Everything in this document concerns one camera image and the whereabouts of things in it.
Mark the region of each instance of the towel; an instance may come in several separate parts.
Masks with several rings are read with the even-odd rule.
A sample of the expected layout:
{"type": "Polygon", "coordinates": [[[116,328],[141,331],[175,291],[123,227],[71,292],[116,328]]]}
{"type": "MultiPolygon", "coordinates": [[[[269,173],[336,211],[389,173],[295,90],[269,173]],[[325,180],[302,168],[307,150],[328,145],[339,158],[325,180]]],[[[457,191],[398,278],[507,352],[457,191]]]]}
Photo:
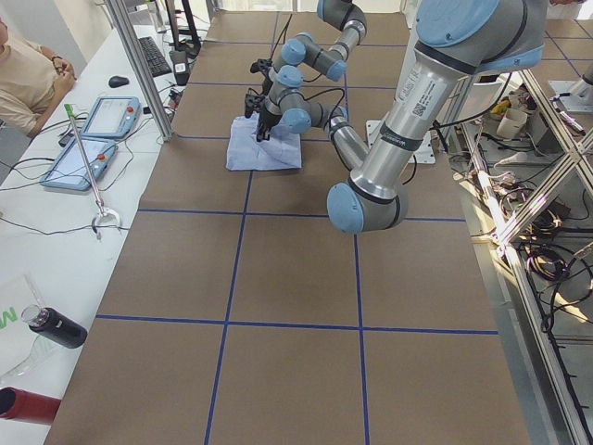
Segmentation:
{"type": "Polygon", "coordinates": [[[258,142],[258,113],[235,118],[226,152],[229,170],[300,169],[300,135],[292,134],[282,121],[271,129],[270,140],[258,142]]]}

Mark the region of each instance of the beige shirt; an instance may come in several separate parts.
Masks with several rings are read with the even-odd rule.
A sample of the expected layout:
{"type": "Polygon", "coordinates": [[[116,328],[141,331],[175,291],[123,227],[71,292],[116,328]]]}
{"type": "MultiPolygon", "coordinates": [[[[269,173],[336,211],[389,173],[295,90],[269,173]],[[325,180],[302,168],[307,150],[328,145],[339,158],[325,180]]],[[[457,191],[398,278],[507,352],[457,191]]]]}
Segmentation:
{"type": "Polygon", "coordinates": [[[0,119],[29,134],[54,96],[56,77],[38,44],[11,34],[0,54],[0,119]]]}

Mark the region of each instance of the red cylinder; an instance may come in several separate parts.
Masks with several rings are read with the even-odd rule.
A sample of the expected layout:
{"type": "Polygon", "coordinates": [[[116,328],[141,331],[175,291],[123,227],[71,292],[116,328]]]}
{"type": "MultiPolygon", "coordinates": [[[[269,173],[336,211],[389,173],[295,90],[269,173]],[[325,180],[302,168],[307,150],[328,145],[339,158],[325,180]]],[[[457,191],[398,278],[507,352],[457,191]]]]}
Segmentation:
{"type": "Polygon", "coordinates": [[[0,419],[52,425],[60,399],[17,388],[0,389],[0,419]]]}

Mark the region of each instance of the person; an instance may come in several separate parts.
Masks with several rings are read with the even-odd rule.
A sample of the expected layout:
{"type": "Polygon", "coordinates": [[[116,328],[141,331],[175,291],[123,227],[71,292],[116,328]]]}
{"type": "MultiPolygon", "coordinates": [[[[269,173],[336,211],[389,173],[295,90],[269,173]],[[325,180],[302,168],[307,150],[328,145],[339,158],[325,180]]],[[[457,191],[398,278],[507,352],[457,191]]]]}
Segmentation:
{"type": "Polygon", "coordinates": [[[72,89],[72,64],[14,33],[0,18],[0,119],[35,137],[72,89]]]}
{"type": "Polygon", "coordinates": [[[548,19],[576,19],[586,0],[549,0],[548,19]]]}

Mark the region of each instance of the black bottle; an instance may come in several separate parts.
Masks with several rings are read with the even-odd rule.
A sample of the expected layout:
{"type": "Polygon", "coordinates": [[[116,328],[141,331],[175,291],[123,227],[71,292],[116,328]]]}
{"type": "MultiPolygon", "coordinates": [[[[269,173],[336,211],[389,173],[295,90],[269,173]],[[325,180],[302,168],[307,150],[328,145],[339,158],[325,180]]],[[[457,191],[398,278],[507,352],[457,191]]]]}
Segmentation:
{"type": "Polygon", "coordinates": [[[20,318],[31,331],[72,350],[86,339],[86,329],[52,308],[32,304],[25,308],[20,318]]]}

